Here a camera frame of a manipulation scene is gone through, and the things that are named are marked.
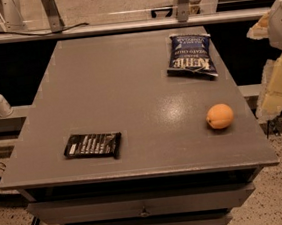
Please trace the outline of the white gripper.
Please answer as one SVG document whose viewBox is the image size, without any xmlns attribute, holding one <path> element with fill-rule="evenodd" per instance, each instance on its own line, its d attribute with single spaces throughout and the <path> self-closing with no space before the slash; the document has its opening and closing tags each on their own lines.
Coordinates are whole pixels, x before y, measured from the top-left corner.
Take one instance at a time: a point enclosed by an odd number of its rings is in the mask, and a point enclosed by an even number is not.
<svg viewBox="0 0 282 225">
<path fill-rule="evenodd" d="M 246 33 L 249 39 L 269 37 L 269 44 L 282 50 L 282 0 L 276 0 L 270 9 Z M 266 123 L 282 112 L 282 54 L 276 60 L 267 60 L 263 67 L 256 117 Z"/>
</svg>

